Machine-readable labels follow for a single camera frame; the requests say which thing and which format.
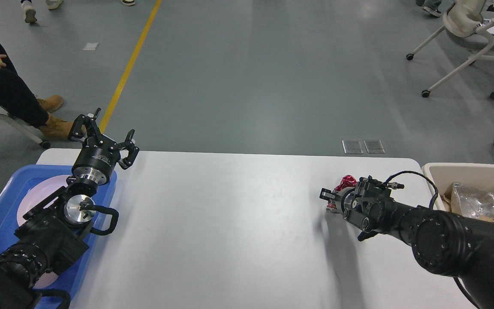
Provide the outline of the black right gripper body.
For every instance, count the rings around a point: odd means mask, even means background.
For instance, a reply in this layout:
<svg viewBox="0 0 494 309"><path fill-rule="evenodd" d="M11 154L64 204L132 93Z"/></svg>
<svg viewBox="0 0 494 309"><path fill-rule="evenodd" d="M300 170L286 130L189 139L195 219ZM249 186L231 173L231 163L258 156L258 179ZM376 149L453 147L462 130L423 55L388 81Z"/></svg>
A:
<svg viewBox="0 0 494 309"><path fill-rule="evenodd" d="M346 209L356 210L353 202L355 200L355 187L345 187L336 193L336 208L341 215Z"/></svg>

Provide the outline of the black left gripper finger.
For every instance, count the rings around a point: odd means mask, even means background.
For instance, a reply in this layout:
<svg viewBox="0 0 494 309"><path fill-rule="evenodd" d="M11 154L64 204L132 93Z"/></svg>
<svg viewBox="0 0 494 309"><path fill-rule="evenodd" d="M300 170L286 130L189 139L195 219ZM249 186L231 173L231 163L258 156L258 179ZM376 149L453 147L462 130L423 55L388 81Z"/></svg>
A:
<svg viewBox="0 0 494 309"><path fill-rule="evenodd" d="M73 122L67 139L72 142L80 142L83 149L103 148L107 145L106 137L102 135L96 120L101 112L97 108L93 114L80 114Z"/></svg>
<svg viewBox="0 0 494 309"><path fill-rule="evenodd" d="M140 148L135 144L134 134L135 129L131 129L123 142L112 145L112 156L122 170L131 167L139 154Z"/></svg>

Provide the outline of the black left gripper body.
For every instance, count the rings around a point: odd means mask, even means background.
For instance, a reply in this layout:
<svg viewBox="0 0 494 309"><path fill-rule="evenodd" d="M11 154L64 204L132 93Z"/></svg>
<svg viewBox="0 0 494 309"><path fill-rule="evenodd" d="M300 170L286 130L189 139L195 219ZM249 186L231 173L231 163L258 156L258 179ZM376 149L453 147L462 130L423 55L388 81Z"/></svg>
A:
<svg viewBox="0 0 494 309"><path fill-rule="evenodd" d="M109 182L120 158L119 151L94 146L82 148L72 166L72 175L75 178L87 178L98 185L104 185Z"/></svg>

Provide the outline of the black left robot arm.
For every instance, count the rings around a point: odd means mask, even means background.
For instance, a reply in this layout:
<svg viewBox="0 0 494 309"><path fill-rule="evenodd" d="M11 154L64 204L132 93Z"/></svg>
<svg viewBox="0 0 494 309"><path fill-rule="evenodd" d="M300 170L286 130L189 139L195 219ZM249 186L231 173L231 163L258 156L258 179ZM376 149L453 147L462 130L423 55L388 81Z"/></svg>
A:
<svg viewBox="0 0 494 309"><path fill-rule="evenodd" d="M114 232L118 211L96 205L93 196L110 181L116 166L123 170L133 165L139 147L130 130L123 142L101 133L96 119L100 112L80 114L67 138L82 143L71 168L67 185L61 186L24 215L25 223L14 235L18 241L0 254L0 309L34 309L44 297L61 300L58 307L68 309L69 292L61 289L36 289L46 273L61 275L89 249L89 233L106 236Z"/></svg>

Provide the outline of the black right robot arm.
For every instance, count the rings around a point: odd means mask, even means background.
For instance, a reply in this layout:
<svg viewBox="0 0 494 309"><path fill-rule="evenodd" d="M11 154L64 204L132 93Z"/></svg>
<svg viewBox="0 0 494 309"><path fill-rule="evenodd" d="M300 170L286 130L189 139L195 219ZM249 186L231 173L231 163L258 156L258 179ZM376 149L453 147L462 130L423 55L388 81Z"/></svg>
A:
<svg viewBox="0 0 494 309"><path fill-rule="evenodd" d="M479 309L494 309L494 222L434 209L434 192L427 207L409 206L392 198L404 188L395 175L381 182L361 177L348 185L346 176L334 188L321 189L327 210L360 230L359 241L379 233L410 246L425 270L454 279L462 294Z"/></svg>

